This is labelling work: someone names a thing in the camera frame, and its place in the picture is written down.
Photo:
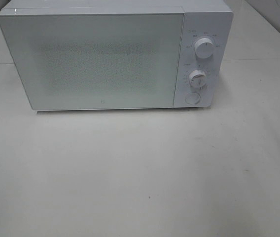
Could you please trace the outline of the upper white power knob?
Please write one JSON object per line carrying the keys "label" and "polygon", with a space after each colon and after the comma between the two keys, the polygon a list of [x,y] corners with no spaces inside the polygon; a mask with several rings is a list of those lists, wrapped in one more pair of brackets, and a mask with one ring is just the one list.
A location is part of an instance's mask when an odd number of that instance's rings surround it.
{"label": "upper white power knob", "polygon": [[208,37],[200,38],[194,43],[194,51],[198,58],[206,59],[213,55],[214,43]]}

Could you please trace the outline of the round white door button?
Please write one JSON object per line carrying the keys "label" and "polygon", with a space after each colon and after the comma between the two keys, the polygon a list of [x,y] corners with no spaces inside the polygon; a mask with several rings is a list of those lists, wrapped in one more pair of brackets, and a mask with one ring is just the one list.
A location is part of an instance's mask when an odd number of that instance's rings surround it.
{"label": "round white door button", "polygon": [[187,104],[190,104],[190,105],[196,105],[200,102],[200,99],[201,99],[201,96],[199,93],[197,92],[192,92],[192,93],[189,93],[186,97],[185,97],[185,102]]}

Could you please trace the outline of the white timer knob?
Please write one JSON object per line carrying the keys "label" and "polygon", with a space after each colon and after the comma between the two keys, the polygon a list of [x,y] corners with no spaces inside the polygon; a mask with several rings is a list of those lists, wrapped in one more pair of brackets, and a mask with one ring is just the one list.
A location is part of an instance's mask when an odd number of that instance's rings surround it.
{"label": "white timer knob", "polygon": [[202,70],[194,70],[189,74],[189,84],[193,88],[201,88],[206,84],[207,75]]}

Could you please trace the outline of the white microwave door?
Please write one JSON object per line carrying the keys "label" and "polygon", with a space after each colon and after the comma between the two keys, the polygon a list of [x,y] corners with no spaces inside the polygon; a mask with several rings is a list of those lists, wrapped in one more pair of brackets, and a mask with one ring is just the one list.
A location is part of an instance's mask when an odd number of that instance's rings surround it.
{"label": "white microwave door", "polygon": [[0,16],[36,111],[170,108],[182,14]]}

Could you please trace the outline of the white microwave oven body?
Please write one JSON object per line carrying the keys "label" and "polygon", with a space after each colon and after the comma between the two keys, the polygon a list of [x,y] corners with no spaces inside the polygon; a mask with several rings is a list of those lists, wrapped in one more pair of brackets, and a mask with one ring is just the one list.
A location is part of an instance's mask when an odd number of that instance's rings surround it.
{"label": "white microwave oven body", "polygon": [[[234,16],[221,0],[12,0],[0,11],[0,16],[135,14],[183,15],[174,103],[170,108],[210,106]],[[201,59],[195,54],[194,43],[204,37],[212,39],[214,52]],[[207,75],[201,88],[189,84],[189,74],[194,70]],[[196,105],[185,102],[192,92],[201,96]]]}

